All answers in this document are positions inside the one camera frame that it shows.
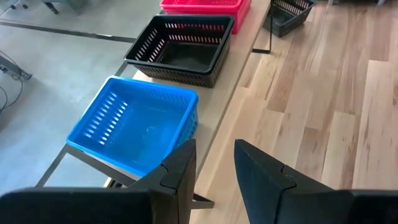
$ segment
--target wooden table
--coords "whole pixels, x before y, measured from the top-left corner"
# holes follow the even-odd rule
[[[195,90],[198,93],[199,125],[194,137],[197,140],[197,177],[203,167],[206,156],[229,105],[229,101],[241,77],[259,29],[262,27],[270,3],[270,0],[252,0],[251,8],[238,35],[232,37],[229,54],[214,88],[152,79],[145,76],[140,71],[133,77],[135,80],[181,86]],[[124,170],[118,169],[118,171],[136,179],[136,177]],[[104,186],[108,186],[109,181],[110,179],[106,181]]]

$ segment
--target black cable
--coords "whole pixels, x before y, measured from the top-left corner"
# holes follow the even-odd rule
[[[8,103],[8,95],[7,92],[0,86],[0,90],[4,92],[4,95],[6,96],[6,101],[4,102],[4,105],[0,108],[0,114],[1,112],[6,108],[6,105]]]
[[[21,82],[21,89],[19,90],[19,93],[18,93],[17,98],[15,98],[15,100],[14,100],[12,103],[10,103],[10,104],[8,104],[7,106],[5,106],[5,107],[3,108],[3,110],[4,110],[4,109],[7,109],[7,108],[10,107],[10,106],[12,106],[12,105],[19,99],[19,97],[20,97],[21,94],[22,94],[22,89],[24,88],[24,82],[21,80],[21,77],[19,77],[19,76],[17,76],[17,75],[12,75],[12,78],[13,78],[14,80],[19,80],[19,81]]]

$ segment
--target blue plastic basket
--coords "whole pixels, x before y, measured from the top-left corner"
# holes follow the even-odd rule
[[[193,137],[197,103],[191,90],[110,77],[67,143],[142,177]]]

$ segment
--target basket rim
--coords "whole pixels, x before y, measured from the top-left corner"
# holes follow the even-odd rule
[[[143,35],[144,31],[147,29],[149,24],[156,17],[197,17],[197,18],[225,17],[225,18],[229,18],[230,22],[228,23],[228,26],[226,27],[226,29],[224,31],[223,38],[221,39],[221,43],[218,44],[217,50],[216,50],[213,58],[211,59],[211,62],[210,62],[209,66],[208,66],[208,68],[206,70],[189,69],[189,68],[186,68],[186,67],[183,67],[183,66],[177,66],[177,65],[168,65],[168,64],[164,64],[164,63],[143,62],[143,61],[140,61],[140,60],[127,59],[126,57],[128,56],[129,52],[134,48],[136,43],[134,43],[130,47],[130,49],[127,51],[127,53],[124,56],[124,61],[126,63],[128,63],[128,64],[141,65],[141,66],[150,67],[150,68],[170,69],[170,70],[174,70],[174,71],[178,71],[178,72],[187,72],[187,73],[192,73],[193,72],[193,73],[198,73],[198,74],[201,74],[201,75],[209,75],[211,73],[211,71],[214,69],[214,66],[216,64],[217,59],[220,57],[221,50],[225,46],[227,38],[229,38],[229,36],[231,35],[232,28],[234,26],[234,17],[233,16],[229,16],[229,15],[217,15],[217,16],[211,16],[210,15],[210,16],[207,16],[207,15],[186,15],[186,14],[173,14],[173,15],[158,14],[158,15],[155,15],[148,22],[148,24],[145,26],[145,28],[142,30],[142,32],[137,37],[137,40],[139,40],[141,38],[141,36]]]
[[[197,4],[167,4],[164,3],[167,0],[162,0],[160,2],[160,6],[164,10],[168,9],[178,9],[181,11],[189,11],[189,10],[207,10],[207,11],[219,11],[220,9],[231,9],[231,10],[237,10],[240,8],[242,5],[243,1],[247,0],[238,0],[236,4],[233,5],[209,5],[209,4],[204,4],[204,5],[197,5]]]
[[[141,169],[134,168],[134,164],[131,164],[133,166],[129,166],[129,165],[125,164],[125,163],[118,162],[117,160],[115,160],[113,158],[104,156],[104,155],[102,155],[102,154],[100,154],[100,153],[98,153],[96,151],[88,149],[87,147],[81,146],[81,145],[73,142],[72,139],[71,139],[71,138],[76,138],[77,134],[83,128],[83,123],[85,121],[87,121],[87,119],[91,116],[92,113],[95,112],[94,109],[90,109],[90,108],[95,102],[101,100],[101,98],[97,98],[97,96],[99,96],[100,93],[103,90],[107,90],[109,88],[109,85],[107,85],[107,84],[108,84],[108,81],[110,81],[110,80],[123,80],[125,82],[139,83],[141,85],[149,85],[149,86],[154,86],[156,88],[168,89],[168,90],[173,90],[173,91],[184,91],[185,93],[191,94],[192,99],[190,100],[190,102],[189,102],[189,104],[187,106],[187,109],[186,109],[184,115],[182,116],[180,123],[178,124],[176,132],[175,132],[172,140],[170,141],[170,144],[169,144],[169,146],[168,146],[168,148],[167,148],[167,150],[165,152],[166,156],[169,155],[174,150],[174,148],[176,147],[177,141],[178,141],[178,139],[179,139],[179,137],[181,135],[181,132],[182,132],[184,124],[188,121],[189,115],[192,113],[192,111],[196,110],[199,97],[198,97],[198,95],[197,95],[197,93],[195,91],[193,91],[191,89],[188,89],[188,88],[170,86],[170,85],[161,84],[161,83],[145,82],[145,81],[140,81],[140,80],[134,80],[132,78],[124,78],[124,77],[116,77],[116,76],[108,77],[105,80],[105,82],[103,83],[102,87],[98,90],[97,94],[93,97],[92,101],[87,106],[86,110],[83,112],[83,114],[80,116],[80,118],[78,119],[78,121],[76,122],[76,124],[74,125],[74,127],[72,128],[70,133],[68,134],[68,136],[67,136],[67,144],[69,146],[75,147],[76,149],[81,150],[81,151],[83,151],[85,153],[91,154],[92,156],[95,156],[98,159],[101,159],[101,160],[103,160],[105,162],[108,162],[108,163],[110,163],[110,164],[112,164],[112,165],[114,165],[114,166],[116,166],[116,167],[118,167],[120,169],[124,169],[124,170],[126,170],[128,172],[131,172],[132,174],[138,175],[139,177],[143,177],[143,176],[146,175],[145,171],[141,170]]]
[[[295,20],[298,16],[300,16],[300,15],[306,13],[307,11],[311,10],[312,7],[315,5],[315,2],[313,2],[313,1],[307,0],[306,2],[311,2],[312,5],[309,6],[308,8],[306,8],[306,9],[304,9],[304,10],[303,10],[300,14],[298,14],[298,15],[294,15],[294,14],[293,14],[293,15],[294,15],[293,18],[289,19],[288,21],[284,22],[283,24],[278,24],[278,26],[284,26],[284,25],[290,23],[291,21]],[[288,10],[284,9],[283,7],[281,7],[281,6],[277,5],[277,4],[274,4],[273,7],[277,7],[277,8],[279,8],[279,9],[285,11],[285,12],[288,12],[288,13],[292,14],[291,12],[289,12]]]

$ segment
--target black plastic basket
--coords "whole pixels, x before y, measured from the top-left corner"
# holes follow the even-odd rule
[[[213,87],[233,24],[232,16],[154,16],[124,61],[148,77]]]
[[[309,0],[274,0],[263,27],[270,30],[272,13],[272,33],[283,37],[305,22],[314,5],[315,3]]]

